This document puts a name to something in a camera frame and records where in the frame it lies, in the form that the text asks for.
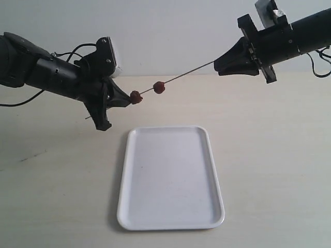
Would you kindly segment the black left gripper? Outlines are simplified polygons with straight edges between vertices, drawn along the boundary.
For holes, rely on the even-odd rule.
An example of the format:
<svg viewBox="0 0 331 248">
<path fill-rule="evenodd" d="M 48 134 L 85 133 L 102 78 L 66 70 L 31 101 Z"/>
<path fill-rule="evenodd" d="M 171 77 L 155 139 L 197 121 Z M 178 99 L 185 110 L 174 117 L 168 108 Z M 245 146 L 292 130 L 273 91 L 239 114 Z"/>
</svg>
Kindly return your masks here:
<svg viewBox="0 0 331 248">
<path fill-rule="evenodd" d="M 96 51 L 80 56 L 80 60 L 75 60 L 74 64 L 82 69 L 84 89 L 93 99 L 84 102 L 84 105 L 96 129 L 106 131 L 112 126 L 107 118 L 106 106 L 108 109 L 127 107 L 131 104 L 131 99 L 116 85 L 112 78 L 103 76 L 98 71 Z"/>
</svg>

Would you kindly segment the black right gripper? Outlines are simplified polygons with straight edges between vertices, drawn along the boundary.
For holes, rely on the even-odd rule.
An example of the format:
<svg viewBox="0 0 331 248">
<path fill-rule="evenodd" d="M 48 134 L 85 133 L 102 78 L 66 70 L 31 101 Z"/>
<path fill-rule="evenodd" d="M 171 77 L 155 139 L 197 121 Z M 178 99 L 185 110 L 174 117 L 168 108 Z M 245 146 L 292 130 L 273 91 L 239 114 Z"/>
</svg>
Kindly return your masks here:
<svg viewBox="0 0 331 248">
<path fill-rule="evenodd" d="M 273 65 L 299 56 L 300 51 L 286 15 L 273 13 L 271 21 L 272 26 L 257 30 L 249 14 L 237 19 L 244 37 L 214 61 L 219 76 L 256 76 L 261 70 L 268 84 L 277 80 Z"/>
</svg>

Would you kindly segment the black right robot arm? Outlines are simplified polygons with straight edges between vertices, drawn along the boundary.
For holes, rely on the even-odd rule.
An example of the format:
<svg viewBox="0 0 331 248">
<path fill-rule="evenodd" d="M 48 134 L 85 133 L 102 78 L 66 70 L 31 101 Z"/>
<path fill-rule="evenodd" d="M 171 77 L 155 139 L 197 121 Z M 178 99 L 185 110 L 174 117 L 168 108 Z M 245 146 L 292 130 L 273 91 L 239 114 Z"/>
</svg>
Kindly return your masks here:
<svg viewBox="0 0 331 248">
<path fill-rule="evenodd" d="M 214 61 L 219 76 L 263 73 L 266 82 L 273 83 L 277 80 L 273 65 L 330 45 L 330 9 L 293 23 L 281 16 L 263 30 L 257 30 L 249 14 L 237 23 L 243 36 Z"/>
</svg>

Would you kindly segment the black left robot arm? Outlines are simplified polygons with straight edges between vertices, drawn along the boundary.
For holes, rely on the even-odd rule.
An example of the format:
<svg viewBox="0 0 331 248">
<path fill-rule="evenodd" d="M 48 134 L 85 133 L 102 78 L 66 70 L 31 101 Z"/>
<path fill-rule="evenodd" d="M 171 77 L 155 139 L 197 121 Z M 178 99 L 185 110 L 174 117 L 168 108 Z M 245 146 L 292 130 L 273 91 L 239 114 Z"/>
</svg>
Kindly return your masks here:
<svg viewBox="0 0 331 248">
<path fill-rule="evenodd" d="M 60 54 L 34 45 L 13 33 L 1 35 L 1 85 L 19 88 L 29 85 L 81 101 L 96 129 L 111 128 L 107 110 L 127 107 L 130 97 L 113 81 L 118 65 L 110 37 L 92 45 L 95 51 L 70 63 Z"/>
</svg>

